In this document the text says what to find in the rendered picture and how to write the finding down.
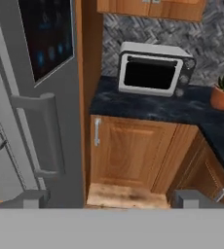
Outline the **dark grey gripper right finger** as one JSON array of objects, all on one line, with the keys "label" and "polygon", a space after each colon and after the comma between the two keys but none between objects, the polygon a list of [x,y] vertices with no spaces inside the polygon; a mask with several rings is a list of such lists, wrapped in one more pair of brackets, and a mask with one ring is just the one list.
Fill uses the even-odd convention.
[{"label": "dark grey gripper right finger", "polygon": [[224,204],[215,202],[197,190],[175,190],[171,199],[172,208],[200,209],[224,208]]}]

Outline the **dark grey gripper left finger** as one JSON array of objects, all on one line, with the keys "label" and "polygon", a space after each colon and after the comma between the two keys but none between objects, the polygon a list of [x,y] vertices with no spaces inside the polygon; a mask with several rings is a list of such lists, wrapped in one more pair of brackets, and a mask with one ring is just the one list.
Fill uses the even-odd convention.
[{"label": "dark grey gripper left finger", "polygon": [[4,209],[40,209],[45,208],[51,192],[48,190],[27,190],[16,196],[0,202],[0,208]]}]

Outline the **wooden corner cupboard door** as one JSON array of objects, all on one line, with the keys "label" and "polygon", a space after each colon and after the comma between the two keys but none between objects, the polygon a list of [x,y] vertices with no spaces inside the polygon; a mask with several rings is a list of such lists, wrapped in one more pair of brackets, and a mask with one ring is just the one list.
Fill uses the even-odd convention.
[{"label": "wooden corner cupboard door", "polygon": [[[197,190],[214,200],[224,190],[224,167],[199,131],[168,189],[168,201],[175,190]],[[224,196],[219,200],[224,204]]]}]

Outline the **grey fridge door with screen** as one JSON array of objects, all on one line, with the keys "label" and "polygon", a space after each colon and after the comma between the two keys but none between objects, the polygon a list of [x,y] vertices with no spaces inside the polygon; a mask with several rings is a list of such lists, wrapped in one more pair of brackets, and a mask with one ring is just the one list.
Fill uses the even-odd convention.
[{"label": "grey fridge door with screen", "polygon": [[79,73],[74,0],[0,0],[0,69],[11,96],[56,97],[65,174],[37,177],[52,168],[43,116],[12,106],[37,185],[51,192],[49,208],[81,208],[83,176]]}]

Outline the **white and black microwave oven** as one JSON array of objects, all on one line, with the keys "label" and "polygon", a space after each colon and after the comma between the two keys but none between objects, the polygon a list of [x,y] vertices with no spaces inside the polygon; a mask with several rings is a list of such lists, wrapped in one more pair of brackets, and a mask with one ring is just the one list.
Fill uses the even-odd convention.
[{"label": "white and black microwave oven", "polygon": [[196,59],[176,46],[123,42],[119,55],[120,92],[179,97],[184,94]]}]

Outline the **wooden side panel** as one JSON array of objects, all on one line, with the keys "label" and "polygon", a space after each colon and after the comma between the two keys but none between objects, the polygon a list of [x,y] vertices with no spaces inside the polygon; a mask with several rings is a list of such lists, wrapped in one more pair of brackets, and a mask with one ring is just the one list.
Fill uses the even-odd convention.
[{"label": "wooden side panel", "polygon": [[90,107],[100,79],[102,58],[103,15],[96,4],[97,0],[75,0],[84,202],[91,179]]}]

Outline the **wooden wall cupboard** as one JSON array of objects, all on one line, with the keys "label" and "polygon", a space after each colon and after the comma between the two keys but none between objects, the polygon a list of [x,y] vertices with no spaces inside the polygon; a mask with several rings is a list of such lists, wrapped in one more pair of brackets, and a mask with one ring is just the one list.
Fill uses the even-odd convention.
[{"label": "wooden wall cupboard", "polygon": [[100,13],[199,22],[207,0],[96,0]]}]

